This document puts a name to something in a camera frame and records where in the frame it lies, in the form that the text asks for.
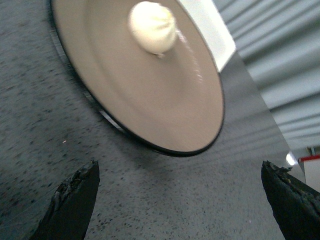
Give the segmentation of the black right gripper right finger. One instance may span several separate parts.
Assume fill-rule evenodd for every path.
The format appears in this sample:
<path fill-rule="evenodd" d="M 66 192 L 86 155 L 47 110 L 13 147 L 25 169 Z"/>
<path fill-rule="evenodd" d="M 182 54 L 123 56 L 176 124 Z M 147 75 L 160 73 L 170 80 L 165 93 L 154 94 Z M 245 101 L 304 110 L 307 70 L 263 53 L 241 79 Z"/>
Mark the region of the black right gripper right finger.
<path fill-rule="evenodd" d="M 270 161 L 262 163 L 261 181 L 273 216 L 286 240 L 318 240 L 320 193 L 290 171 Z"/>

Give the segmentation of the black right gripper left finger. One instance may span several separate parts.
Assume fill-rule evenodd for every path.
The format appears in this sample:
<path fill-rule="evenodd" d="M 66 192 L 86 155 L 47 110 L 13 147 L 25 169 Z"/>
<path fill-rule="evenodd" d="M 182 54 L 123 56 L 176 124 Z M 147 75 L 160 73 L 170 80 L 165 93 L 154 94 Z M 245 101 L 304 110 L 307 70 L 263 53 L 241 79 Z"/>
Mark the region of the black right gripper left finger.
<path fill-rule="evenodd" d="M 95 207 L 100 184 L 98 161 L 89 161 L 65 179 L 29 237 L 31 240 L 83 240 Z"/>

